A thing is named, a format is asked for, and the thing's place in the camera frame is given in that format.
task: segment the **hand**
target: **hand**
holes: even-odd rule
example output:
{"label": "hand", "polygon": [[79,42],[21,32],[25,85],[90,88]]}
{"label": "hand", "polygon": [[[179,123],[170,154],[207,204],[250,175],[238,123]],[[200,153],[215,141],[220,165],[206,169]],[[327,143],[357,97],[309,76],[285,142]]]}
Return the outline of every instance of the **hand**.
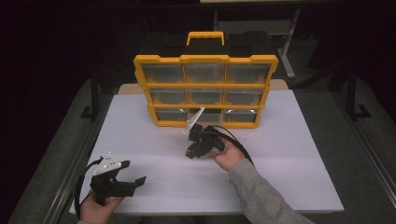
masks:
{"label": "hand", "polygon": [[113,201],[106,198],[106,205],[96,203],[95,193],[90,190],[87,199],[81,205],[81,221],[90,224],[105,224],[110,219],[111,214],[120,205],[124,197],[117,197]]}
{"label": "hand", "polygon": [[221,137],[219,137],[219,140],[224,144],[224,150],[220,153],[210,151],[206,156],[215,160],[223,170],[228,172],[231,167],[244,159],[245,156],[241,150],[230,141]]}

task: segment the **white table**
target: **white table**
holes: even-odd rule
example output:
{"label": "white table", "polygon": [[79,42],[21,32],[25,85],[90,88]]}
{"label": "white table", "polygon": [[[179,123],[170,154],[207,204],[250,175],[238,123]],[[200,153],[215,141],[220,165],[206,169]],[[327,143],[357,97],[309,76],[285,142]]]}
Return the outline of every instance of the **white table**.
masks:
{"label": "white table", "polygon": [[[157,127],[142,94],[114,96],[91,161],[112,151],[131,166],[119,181],[146,175],[146,184],[126,198],[116,213],[220,215],[240,213],[227,173],[214,161],[185,156],[191,144],[183,129]],[[257,129],[230,130],[245,146],[257,170],[302,213],[330,213],[344,207],[334,189],[292,91],[270,91]],[[87,173],[81,200],[94,168]]]}

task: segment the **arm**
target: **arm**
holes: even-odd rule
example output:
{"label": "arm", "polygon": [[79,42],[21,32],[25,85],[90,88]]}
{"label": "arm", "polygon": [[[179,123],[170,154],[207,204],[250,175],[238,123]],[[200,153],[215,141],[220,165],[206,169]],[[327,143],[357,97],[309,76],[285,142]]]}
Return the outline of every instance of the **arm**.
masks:
{"label": "arm", "polygon": [[312,223],[294,212],[250,161],[239,161],[228,175],[241,200],[242,212],[252,223]]}

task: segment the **carrying handle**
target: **carrying handle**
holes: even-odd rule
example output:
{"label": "carrying handle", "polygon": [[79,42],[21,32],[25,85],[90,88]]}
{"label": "carrying handle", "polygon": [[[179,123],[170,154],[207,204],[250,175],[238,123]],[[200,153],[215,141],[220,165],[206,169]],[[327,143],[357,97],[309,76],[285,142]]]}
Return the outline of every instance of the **carrying handle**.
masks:
{"label": "carrying handle", "polygon": [[187,46],[192,38],[221,38],[221,45],[224,45],[224,33],[222,31],[189,32]]}

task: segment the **wire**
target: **wire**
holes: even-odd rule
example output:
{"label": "wire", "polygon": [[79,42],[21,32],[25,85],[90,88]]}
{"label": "wire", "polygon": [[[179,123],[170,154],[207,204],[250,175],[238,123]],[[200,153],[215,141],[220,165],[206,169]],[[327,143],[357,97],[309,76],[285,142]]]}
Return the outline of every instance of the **wire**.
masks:
{"label": "wire", "polygon": [[87,200],[92,194],[94,193],[94,191],[91,191],[91,193],[89,193],[88,195],[87,195],[87,197],[85,197],[82,201],[81,201],[81,203],[79,204],[80,206],[85,202],[85,200]]}
{"label": "wire", "polygon": [[100,157],[99,160],[91,162],[85,169],[83,170],[82,174],[78,177],[78,182],[76,184],[76,189],[75,189],[75,210],[76,210],[76,215],[78,219],[80,219],[80,210],[81,210],[81,204],[79,203],[79,197],[81,195],[81,188],[82,184],[84,183],[84,178],[85,174],[87,174],[88,170],[95,164],[99,164],[103,160],[103,157]]}
{"label": "wire", "polygon": [[219,133],[215,133],[215,132],[201,132],[201,133],[197,133],[198,135],[203,135],[203,134],[219,134]]}
{"label": "wire", "polygon": [[213,127],[217,127],[217,128],[223,129],[224,131],[226,131],[227,133],[229,133],[229,134],[233,137],[233,139],[235,139],[235,141],[239,142],[239,141],[235,138],[235,136],[233,136],[233,134],[232,134],[230,131],[228,131],[226,128],[224,128],[224,127],[222,127],[222,126],[219,126],[219,125],[213,125]]}
{"label": "wire", "polygon": [[251,159],[250,155],[248,154],[248,151],[244,148],[244,146],[242,146],[242,144],[240,144],[235,139],[232,139],[230,136],[228,136],[225,133],[219,133],[219,137],[225,138],[228,141],[230,141],[231,143],[233,143],[237,148],[239,148],[239,150],[241,150],[241,152],[244,154],[245,158],[248,159],[251,162],[251,164],[253,164],[253,166],[254,166],[253,160]]}

